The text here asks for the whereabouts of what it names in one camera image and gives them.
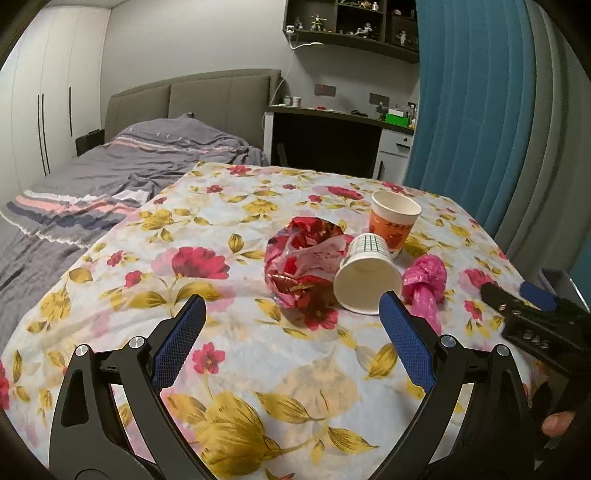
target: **white paper cup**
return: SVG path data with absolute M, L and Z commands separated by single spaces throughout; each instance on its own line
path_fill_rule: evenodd
M 421 206 L 414 200 L 400 193 L 380 190 L 372 195 L 369 231 L 386 241 L 392 258 L 395 258 L 421 211 Z
M 335 275 L 333 289 L 344 308 L 365 315 L 379 314 L 379 299 L 387 291 L 400 296 L 402 277 L 384 239 L 373 233 L 355 238 Z

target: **green box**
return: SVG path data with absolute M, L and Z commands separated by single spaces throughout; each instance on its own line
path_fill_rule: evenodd
M 386 123 L 392 125 L 398 125 L 399 127 L 408 127 L 408 118 L 404 118 L 403 116 L 392 115 L 391 113 L 386 113 Z

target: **pink plastic bag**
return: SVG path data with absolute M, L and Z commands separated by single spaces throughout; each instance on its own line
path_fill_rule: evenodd
M 408 311 L 426 319 L 431 328 L 441 335 L 437 303 L 445 299 L 447 281 L 447 271 L 441 259 L 435 255 L 423 255 L 407 268 L 402 279 L 402 296 L 405 302 L 411 304 Z

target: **teal curtain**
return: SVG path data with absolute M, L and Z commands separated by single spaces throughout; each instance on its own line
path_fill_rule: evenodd
M 535 99 L 525 0 L 417 0 L 421 99 L 405 185 L 455 200 L 494 235 Z

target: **white drawer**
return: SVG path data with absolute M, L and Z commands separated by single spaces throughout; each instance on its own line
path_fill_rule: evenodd
M 379 139 L 380 152 L 408 157 L 412 146 L 412 135 L 404 135 L 393 130 L 382 129 L 382 136 Z

